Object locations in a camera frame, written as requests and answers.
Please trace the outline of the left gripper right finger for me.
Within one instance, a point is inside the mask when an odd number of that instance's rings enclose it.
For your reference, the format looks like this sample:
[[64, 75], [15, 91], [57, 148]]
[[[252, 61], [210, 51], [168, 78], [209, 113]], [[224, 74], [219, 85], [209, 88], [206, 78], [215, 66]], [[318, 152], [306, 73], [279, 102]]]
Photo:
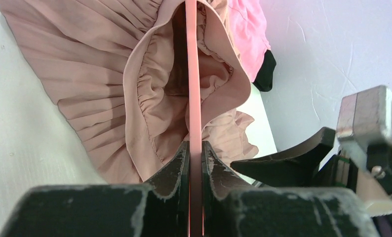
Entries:
[[201, 159], [204, 200], [223, 200], [233, 190], [253, 187], [218, 158], [208, 141], [202, 142]]

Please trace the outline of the dusty pink skirt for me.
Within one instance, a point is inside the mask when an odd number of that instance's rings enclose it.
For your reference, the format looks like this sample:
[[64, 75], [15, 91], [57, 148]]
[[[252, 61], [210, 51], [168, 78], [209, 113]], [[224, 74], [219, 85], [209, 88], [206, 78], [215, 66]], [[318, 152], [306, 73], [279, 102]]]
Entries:
[[[250, 159], [251, 84], [226, 0], [197, 2], [202, 139], [230, 164]], [[0, 0], [51, 101], [109, 183], [146, 181], [189, 138], [182, 0]]]

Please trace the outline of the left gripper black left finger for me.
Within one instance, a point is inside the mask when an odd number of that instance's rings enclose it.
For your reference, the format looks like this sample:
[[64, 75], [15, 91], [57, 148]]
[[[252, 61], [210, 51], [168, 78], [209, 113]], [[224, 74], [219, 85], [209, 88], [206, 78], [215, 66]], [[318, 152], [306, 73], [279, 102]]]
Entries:
[[189, 195], [189, 159], [190, 143], [180, 144], [174, 157], [152, 177], [145, 181], [151, 185], [155, 195], [161, 199], [171, 199], [174, 196], [188, 199]]

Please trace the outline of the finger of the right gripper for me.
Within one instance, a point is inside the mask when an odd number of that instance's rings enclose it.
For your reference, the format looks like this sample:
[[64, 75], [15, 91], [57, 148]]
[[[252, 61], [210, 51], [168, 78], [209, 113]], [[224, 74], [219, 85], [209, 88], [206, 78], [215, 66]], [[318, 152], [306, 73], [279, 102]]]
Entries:
[[260, 158], [233, 161], [231, 168], [272, 187], [308, 187], [333, 149], [335, 130], [323, 127], [304, 142]]

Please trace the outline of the pink plastic hanger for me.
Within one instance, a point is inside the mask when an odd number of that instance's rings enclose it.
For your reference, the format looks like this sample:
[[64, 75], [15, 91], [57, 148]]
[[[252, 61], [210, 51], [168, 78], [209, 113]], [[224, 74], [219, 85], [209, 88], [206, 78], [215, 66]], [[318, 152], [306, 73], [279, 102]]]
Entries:
[[197, 1], [185, 1], [187, 52], [189, 72], [189, 236], [202, 237], [203, 233], [203, 191], [201, 164], [201, 104], [198, 47], [196, 34]]

